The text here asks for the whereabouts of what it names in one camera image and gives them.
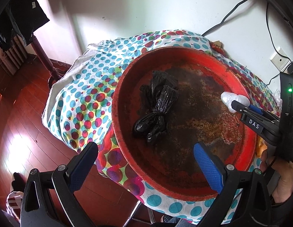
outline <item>black plastic bag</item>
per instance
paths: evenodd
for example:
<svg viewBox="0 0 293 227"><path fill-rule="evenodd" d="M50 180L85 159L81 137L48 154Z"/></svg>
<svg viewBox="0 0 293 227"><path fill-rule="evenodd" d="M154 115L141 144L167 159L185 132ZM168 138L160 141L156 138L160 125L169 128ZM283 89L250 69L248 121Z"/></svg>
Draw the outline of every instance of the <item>black plastic bag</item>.
<svg viewBox="0 0 293 227"><path fill-rule="evenodd" d="M151 85L143 85L144 105L150 113L136 121L133 134L136 137L146 137L148 144L155 144L160 134L166 132L164 115L167 114L178 100L178 81L173 76L162 71L153 71Z"/></svg>

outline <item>human hand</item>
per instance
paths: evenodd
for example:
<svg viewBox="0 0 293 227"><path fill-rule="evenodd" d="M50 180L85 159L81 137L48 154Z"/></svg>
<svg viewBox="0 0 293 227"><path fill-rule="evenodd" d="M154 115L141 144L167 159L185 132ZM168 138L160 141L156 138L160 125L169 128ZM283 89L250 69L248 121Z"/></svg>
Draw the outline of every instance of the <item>human hand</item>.
<svg viewBox="0 0 293 227"><path fill-rule="evenodd" d="M261 155L260 170L264 172L267 169L266 160L268 157L267 150L263 151ZM268 163L274 160L273 157L268 158ZM275 171L280 174L280 179L276 189L273 191L272 196L276 204L285 202L293 193L293 163L287 162L281 158L277 158L271 166Z"/></svg>

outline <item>blue textured pad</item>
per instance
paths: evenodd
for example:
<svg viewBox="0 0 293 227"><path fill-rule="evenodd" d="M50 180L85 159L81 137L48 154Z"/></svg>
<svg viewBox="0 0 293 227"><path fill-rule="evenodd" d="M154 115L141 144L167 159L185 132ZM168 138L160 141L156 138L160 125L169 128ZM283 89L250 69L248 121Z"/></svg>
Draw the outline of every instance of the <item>blue textured pad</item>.
<svg viewBox="0 0 293 227"><path fill-rule="evenodd" d="M81 188L86 176L92 168L98 156L97 144L93 142L91 146L86 146L86 148L84 148L83 151L81 151L80 155L77 156L81 156L81 158L79 159L79 161L75 161L77 164L75 165L75 168L72 170L70 174L69 189L72 193Z"/></svg>
<svg viewBox="0 0 293 227"><path fill-rule="evenodd" d="M221 193L223 176L199 143L194 146L194 157L212 190Z"/></svg>

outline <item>white wall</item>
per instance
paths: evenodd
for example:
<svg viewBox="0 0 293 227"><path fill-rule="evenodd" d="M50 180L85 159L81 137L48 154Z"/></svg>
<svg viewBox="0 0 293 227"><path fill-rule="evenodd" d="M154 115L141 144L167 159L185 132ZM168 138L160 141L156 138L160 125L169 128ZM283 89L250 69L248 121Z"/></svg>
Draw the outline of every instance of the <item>white wall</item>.
<svg viewBox="0 0 293 227"><path fill-rule="evenodd" d="M35 32L52 59L72 63L86 45L156 30L187 29L203 33L241 0L38 0L51 20ZM236 61L265 83L278 74L271 63L273 46L265 21L266 2L249 0L219 30L220 40ZM269 25L276 47L293 60L293 32L270 6ZM278 78L270 88L279 87Z"/></svg>

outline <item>red basin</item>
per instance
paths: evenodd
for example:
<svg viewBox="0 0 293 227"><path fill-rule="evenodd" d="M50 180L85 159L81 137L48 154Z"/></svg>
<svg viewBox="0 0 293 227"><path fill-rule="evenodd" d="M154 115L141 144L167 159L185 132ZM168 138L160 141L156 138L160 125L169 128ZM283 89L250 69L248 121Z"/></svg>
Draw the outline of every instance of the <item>red basin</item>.
<svg viewBox="0 0 293 227"><path fill-rule="evenodd" d="M139 88L152 71L167 71L179 81L179 99L167 115L168 132L155 146L132 136L145 114ZM239 79L222 62L202 51L163 47L142 54L126 68L114 93L113 127L118 145L134 171L158 191L184 201L215 197L193 158L202 140L225 164L247 170L253 161L256 134L230 114L220 100L223 91L248 96Z"/></svg>

